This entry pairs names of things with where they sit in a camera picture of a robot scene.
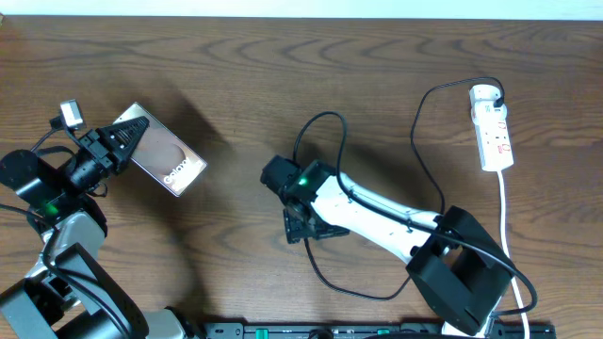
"wooden table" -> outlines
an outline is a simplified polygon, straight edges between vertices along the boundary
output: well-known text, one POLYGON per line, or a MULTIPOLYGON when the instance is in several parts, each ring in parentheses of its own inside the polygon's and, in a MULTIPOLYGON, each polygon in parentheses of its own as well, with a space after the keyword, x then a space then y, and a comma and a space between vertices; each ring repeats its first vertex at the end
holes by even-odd
MULTIPOLYGON (((350 125, 345 172, 395 201, 437 209, 409 146, 418 102, 435 85, 494 75, 507 91, 515 159, 505 170, 513 260, 540 296, 530 320, 552 322, 560 338, 598 338, 602 54, 601 23, 8 17, 0 153, 30 147, 61 101, 76 99, 92 128, 139 102, 209 164, 180 199, 135 166, 108 181, 99 262, 140 308, 249 322, 433 318, 413 284, 389 302, 323 286, 303 245, 286 244, 282 205, 260 172, 275 154, 290 155, 313 115, 337 110, 350 125)), ((470 211, 498 240, 497 176, 481 171, 469 88, 429 98, 416 143, 448 205, 470 211)), ((338 121, 318 122, 303 163, 334 164, 339 139, 338 121)), ((48 142, 73 146, 60 134, 48 142)), ((0 202, 25 207, 5 187, 0 202)), ((0 215, 4 291, 41 243, 21 216, 0 215)), ((312 246, 342 286, 386 295, 406 278, 398 259, 360 236, 312 246)), ((514 306, 512 293, 504 304, 514 306)), ((0 337, 11 335, 0 320, 0 337)))

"white power strip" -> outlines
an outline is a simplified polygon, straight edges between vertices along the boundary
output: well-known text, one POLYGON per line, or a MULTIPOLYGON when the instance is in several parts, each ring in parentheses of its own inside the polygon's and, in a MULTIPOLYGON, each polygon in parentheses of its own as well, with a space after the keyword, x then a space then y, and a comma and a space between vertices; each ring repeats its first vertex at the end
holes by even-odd
POLYGON ((507 129, 507 106, 495 107, 500 90, 491 85, 476 85, 469 91, 471 120, 478 136, 481 169, 499 171, 513 164, 507 129))

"cable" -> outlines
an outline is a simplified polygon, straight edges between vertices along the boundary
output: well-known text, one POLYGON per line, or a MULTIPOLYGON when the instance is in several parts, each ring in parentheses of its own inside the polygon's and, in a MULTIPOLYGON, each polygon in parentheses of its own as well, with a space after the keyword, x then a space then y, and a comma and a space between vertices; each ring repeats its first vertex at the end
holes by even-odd
POLYGON ((429 227, 425 227, 425 226, 421 226, 421 225, 416 225, 412 222, 409 222, 407 220, 404 220, 402 218, 399 218, 387 211, 381 210, 377 207, 374 207, 373 205, 363 201, 362 199, 356 197, 356 195, 353 193, 353 191, 349 190, 344 184, 343 184, 343 180, 341 179, 341 157, 343 155, 343 150, 344 147, 346 145, 346 138, 348 135, 348 123, 346 122, 346 119, 339 113, 337 112, 322 112, 317 114, 314 118, 312 118, 308 123, 306 123, 303 128, 300 130, 300 133, 298 134, 298 137, 295 141, 295 145, 294 145, 294 150, 293 150, 293 154, 294 156, 297 156, 297 148, 300 145, 300 141, 302 139, 303 133, 305 132, 305 130, 310 126, 310 124, 312 124, 312 122, 314 122, 316 119, 323 117, 325 115, 334 115, 337 116, 340 120, 341 120, 341 125, 342 125, 342 138, 341 138, 341 143, 339 145, 339 152, 337 154, 337 162, 335 165, 335 176, 337 179, 337 183, 339 184, 339 187, 341 188, 341 190, 348 196, 348 198, 350 198, 351 200, 357 202, 358 204, 360 204, 361 206, 365 207, 366 209, 368 209, 369 211, 372 211, 374 213, 377 213, 383 217, 386 218, 390 218, 402 225, 405 225, 407 227, 428 233, 430 235, 436 236, 440 239, 446 240, 452 244, 456 244, 456 245, 460 245, 465 249, 470 249, 470 250, 474 250, 477 251, 483 255, 486 255, 487 257, 491 258, 492 260, 496 261, 498 264, 500 264, 501 266, 503 266, 509 273, 511 273, 512 276, 516 276, 519 278, 519 280, 522 281, 522 283, 524 283, 524 285, 528 288, 528 290, 530 291, 530 295, 531 295, 531 303, 526 306, 526 307, 522 307, 522 308, 518 308, 518 309, 512 309, 512 310, 505 310, 505 311, 494 311, 492 312, 492 316, 500 316, 500 315, 517 315, 517 314, 521 314, 521 313, 525 313, 528 312, 530 310, 532 310, 534 307, 536 307, 536 304, 538 302, 538 294, 536 293, 536 288, 534 288, 534 285, 530 282, 530 280, 528 279, 528 277, 526 277, 521 271, 519 271, 516 267, 514 267, 513 264, 509 265, 507 264, 503 259, 499 258, 498 256, 496 256, 495 254, 491 253, 488 250, 484 250, 483 248, 476 246, 476 245, 472 245, 469 244, 461 239, 457 239, 454 236, 448 235, 448 234, 442 234, 439 233, 429 227))
POLYGON ((34 147, 31 148, 31 152, 35 152, 40 146, 41 144, 46 141, 47 138, 49 138, 51 135, 53 135, 55 132, 60 131, 56 128, 51 128, 50 131, 48 131, 44 137, 41 137, 40 140, 38 140, 38 142, 36 142, 36 144, 34 145, 34 147))
POLYGON ((391 299, 397 297, 400 294, 400 292, 402 292, 402 290, 404 289, 404 287, 406 287, 406 284, 411 280, 411 277, 408 276, 408 278, 406 278, 406 280, 402 283, 402 285, 399 287, 399 289, 396 292, 394 292, 393 295, 391 295, 389 297, 373 297, 373 296, 369 296, 369 295, 366 295, 366 294, 362 294, 362 293, 350 291, 350 290, 338 287, 338 286, 330 283, 322 275, 322 273, 318 269, 318 265, 317 265, 317 262, 314 259, 314 255, 312 255, 312 252, 310 251, 310 243, 308 242, 307 238, 303 239, 303 244, 305 245, 305 250, 308 253, 308 259, 310 259, 310 264, 312 265, 312 268, 314 269, 314 272, 317 274, 318 279, 320 280, 320 282, 324 283, 327 287, 329 287, 329 288, 331 288, 334 291, 337 291, 339 293, 343 293, 343 294, 346 294, 346 295, 349 295, 349 296, 358 297, 358 298, 362 298, 362 299, 374 300, 374 301, 388 301, 388 300, 391 300, 391 299))
POLYGON ((423 162, 423 159, 421 159, 421 155, 419 155, 418 151, 416 150, 416 146, 415 146, 416 123, 418 122, 418 117, 421 114, 421 108, 423 107, 423 104, 425 103, 425 99, 427 99, 427 96, 430 95, 430 93, 433 92, 434 90, 444 89, 444 88, 461 85, 461 84, 468 83, 468 82, 481 81, 481 80, 492 80, 498 84, 498 86, 500 87, 500 98, 498 98, 495 101, 494 106, 501 107, 502 104, 504 104, 505 88, 502 87, 502 84, 500 83, 500 81, 498 79, 496 79, 495 77, 481 76, 481 77, 475 77, 475 78, 469 78, 469 79, 465 79, 465 80, 455 81, 455 82, 447 83, 444 85, 438 85, 438 86, 428 90, 425 93, 425 95, 423 95, 423 99, 421 99, 421 103, 418 105, 418 110, 416 111, 415 121, 413 122, 413 126, 411 127, 411 148, 413 149, 413 153, 415 153, 416 159, 418 160, 418 163, 421 165, 421 168, 423 168, 423 171, 425 172, 427 177, 430 179, 430 181, 432 182, 432 185, 435 187, 435 189, 437 190, 437 193, 440 196, 440 202, 441 202, 440 214, 444 214, 444 211, 446 210, 446 199, 444 198, 444 192, 442 192, 442 189, 440 188, 440 186, 435 182, 435 179, 433 179, 433 176, 430 173, 430 171, 427 169, 427 166, 423 162))
MULTIPOLYGON (((500 243, 502 245, 502 251, 511 259, 509 253, 509 246, 507 244, 507 200, 505 194, 505 182, 502 178, 502 170, 497 171, 498 174, 498 185, 500 186, 500 243)), ((521 299, 519 293, 519 286, 517 286, 517 280, 515 277, 511 279, 511 286, 513 287, 513 293, 515 294, 515 300, 517 301, 517 307, 523 308, 524 302, 521 299)), ((530 323, 528 322, 528 315, 526 313, 521 314, 521 322, 524 325, 524 339, 530 339, 530 323)))
MULTIPOLYGON (((320 117, 324 117, 326 115, 334 115, 337 116, 340 120, 342 120, 343 123, 343 136, 342 139, 345 142, 345 139, 347 137, 348 134, 348 125, 346 123, 346 119, 340 115, 337 112, 322 112, 320 114, 317 114, 314 118, 312 118, 309 122, 307 122, 303 128, 300 130, 300 133, 298 134, 298 137, 295 139, 295 144, 293 145, 293 155, 292 155, 292 159, 293 161, 297 161, 298 158, 298 148, 300 147, 300 142, 302 141, 302 137, 303 134, 305 133, 305 131, 308 129, 308 127, 310 127, 310 125, 312 124, 312 122, 316 121, 317 119, 319 119, 320 117)), ((340 149, 339 152, 339 156, 337 157, 337 164, 339 164, 339 162, 341 161, 341 151, 343 151, 343 145, 340 149)), ((308 259, 310 259, 310 264, 312 265, 312 268, 314 269, 314 272, 317 274, 318 279, 320 280, 321 283, 324 283, 325 286, 333 289, 336 292, 339 293, 343 293, 349 296, 353 296, 353 297, 358 297, 358 298, 362 298, 362 299, 369 299, 369 300, 374 300, 374 301, 388 301, 391 300, 395 297, 397 297, 400 292, 402 292, 402 290, 404 289, 404 287, 406 287, 406 284, 410 281, 411 277, 409 276, 408 278, 406 278, 406 280, 402 283, 402 285, 399 287, 399 289, 391 296, 388 297, 373 297, 373 296, 369 296, 366 294, 362 294, 362 293, 358 293, 358 292, 354 292, 354 291, 350 291, 348 289, 345 288, 341 288, 331 282, 329 282, 327 280, 327 278, 325 278, 322 273, 320 272, 320 269, 318 269, 318 265, 316 260, 314 260, 314 255, 312 254, 312 250, 310 250, 310 243, 308 242, 308 239, 303 239, 303 244, 305 245, 305 251, 308 254, 308 259)))
POLYGON ((11 212, 15 212, 15 213, 19 213, 22 214, 26 217, 29 218, 33 218, 35 219, 37 222, 41 223, 42 225, 46 226, 48 229, 53 229, 53 233, 50 236, 50 239, 48 240, 48 242, 46 243, 46 245, 44 246, 44 249, 42 250, 42 252, 40 253, 40 257, 42 260, 42 263, 44 264, 44 266, 46 266, 46 268, 48 269, 48 271, 54 275, 56 275, 59 279, 61 279, 62 281, 66 282, 68 285, 70 285, 72 288, 80 291, 84 296, 90 298, 95 304, 98 305, 99 308, 101 308, 101 310, 103 310, 106 315, 109 317, 109 319, 111 319, 111 322, 113 322, 113 324, 115 325, 115 327, 117 327, 118 331, 125 337, 125 338, 130 338, 131 336, 129 335, 129 331, 128 329, 125 327, 125 325, 123 325, 122 320, 119 318, 119 316, 97 295, 95 295, 93 292, 91 292, 88 288, 86 288, 85 286, 83 286, 81 283, 77 282, 76 280, 74 280, 68 273, 66 273, 65 271, 63 271, 60 268, 55 267, 51 261, 51 254, 50 254, 50 250, 54 247, 55 242, 57 241, 57 237, 59 234, 59 230, 57 229, 56 225, 51 225, 48 222, 46 222, 46 220, 44 220, 44 218, 25 211, 21 208, 17 208, 17 207, 13 207, 13 206, 8 206, 5 204, 0 203, 0 208, 6 209, 8 211, 11 212))

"power outlet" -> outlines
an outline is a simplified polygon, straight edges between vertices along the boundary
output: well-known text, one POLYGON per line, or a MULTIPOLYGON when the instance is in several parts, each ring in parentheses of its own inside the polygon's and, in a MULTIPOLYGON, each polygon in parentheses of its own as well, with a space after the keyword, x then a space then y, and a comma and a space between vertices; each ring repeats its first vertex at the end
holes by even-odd
POLYGON ((495 107, 500 90, 490 85, 476 85, 469 91, 471 120, 478 137, 481 169, 504 170, 513 164, 513 152, 507 128, 507 106, 495 107))

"white wall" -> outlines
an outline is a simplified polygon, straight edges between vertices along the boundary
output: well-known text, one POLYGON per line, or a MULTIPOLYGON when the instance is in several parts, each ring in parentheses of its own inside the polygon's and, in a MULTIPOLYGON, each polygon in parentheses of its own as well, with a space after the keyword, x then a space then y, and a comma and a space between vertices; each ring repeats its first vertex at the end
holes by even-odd
POLYGON ((0 0, 4 14, 603 20, 603 0, 0 0))

